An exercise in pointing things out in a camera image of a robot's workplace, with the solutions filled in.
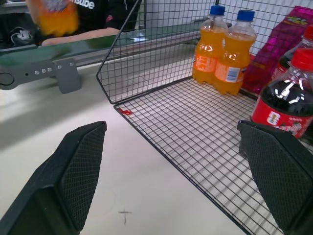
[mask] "metal bracket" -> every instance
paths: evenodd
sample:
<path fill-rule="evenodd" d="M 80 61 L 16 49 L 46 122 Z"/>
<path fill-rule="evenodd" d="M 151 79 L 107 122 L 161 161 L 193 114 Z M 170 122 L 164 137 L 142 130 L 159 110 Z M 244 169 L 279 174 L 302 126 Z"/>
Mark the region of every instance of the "metal bracket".
<path fill-rule="evenodd" d="M 0 68 L 0 89 L 11 90 L 20 84 L 42 78 L 55 77 L 61 93 L 67 94 L 81 89 L 76 62 L 72 58 L 58 61 L 42 61 L 22 67 Z"/>

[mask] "white table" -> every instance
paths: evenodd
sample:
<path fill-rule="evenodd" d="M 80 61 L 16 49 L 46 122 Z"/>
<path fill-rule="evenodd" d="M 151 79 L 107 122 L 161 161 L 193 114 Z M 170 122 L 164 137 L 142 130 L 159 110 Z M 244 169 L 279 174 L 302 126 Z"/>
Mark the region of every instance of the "white table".
<path fill-rule="evenodd" d="M 243 235 L 109 104 L 80 70 L 81 90 L 61 94 L 54 79 L 0 91 L 0 218 L 34 170 L 79 126 L 108 125 L 98 186 L 81 235 Z M 124 225 L 124 214 L 129 211 Z"/>

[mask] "wire shelf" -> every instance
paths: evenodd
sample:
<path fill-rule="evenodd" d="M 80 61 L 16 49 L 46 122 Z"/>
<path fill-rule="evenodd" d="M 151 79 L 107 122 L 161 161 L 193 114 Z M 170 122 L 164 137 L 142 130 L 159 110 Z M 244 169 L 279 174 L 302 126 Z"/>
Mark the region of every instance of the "wire shelf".
<path fill-rule="evenodd" d="M 187 79 L 115 109 L 244 232 L 282 235 L 248 161 L 238 153 L 241 137 L 236 126 L 249 119 L 254 105 L 255 100 L 243 94 L 223 96 Z M 303 144 L 313 153 L 313 146 Z"/>
<path fill-rule="evenodd" d="M 257 54 L 294 6 L 312 0 L 136 0 L 105 56 L 97 79 L 115 109 L 246 234 L 282 235 L 239 155 L 239 120 L 255 100 L 221 96 L 192 79 L 199 28 L 214 4 L 235 23 L 240 9 L 256 11 Z M 135 25 L 135 30 L 122 32 Z M 313 153 L 308 141 L 302 142 Z"/>

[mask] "red bottle cap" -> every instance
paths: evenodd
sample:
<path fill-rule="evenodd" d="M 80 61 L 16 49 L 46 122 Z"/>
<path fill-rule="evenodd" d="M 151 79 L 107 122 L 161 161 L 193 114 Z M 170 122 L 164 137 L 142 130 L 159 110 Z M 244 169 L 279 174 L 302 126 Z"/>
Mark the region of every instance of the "red bottle cap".
<path fill-rule="evenodd" d="M 313 72 L 313 48 L 298 48 L 291 63 L 298 69 Z"/>
<path fill-rule="evenodd" d="M 303 37 L 313 40 L 313 24 L 309 25 L 305 30 Z"/>

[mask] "blue bottle cap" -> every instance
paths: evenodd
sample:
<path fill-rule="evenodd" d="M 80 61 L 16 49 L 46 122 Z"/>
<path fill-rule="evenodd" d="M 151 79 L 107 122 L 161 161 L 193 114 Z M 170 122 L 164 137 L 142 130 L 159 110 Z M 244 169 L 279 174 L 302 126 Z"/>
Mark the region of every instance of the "blue bottle cap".
<path fill-rule="evenodd" d="M 254 11 L 240 10 L 237 15 L 238 21 L 253 21 Z"/>
<path fill-rule="evenodd" d="M 225 12 L 224 6 L 219 5 L 211 6 L 210 15 L 223 16 L 224 12 Z"/>

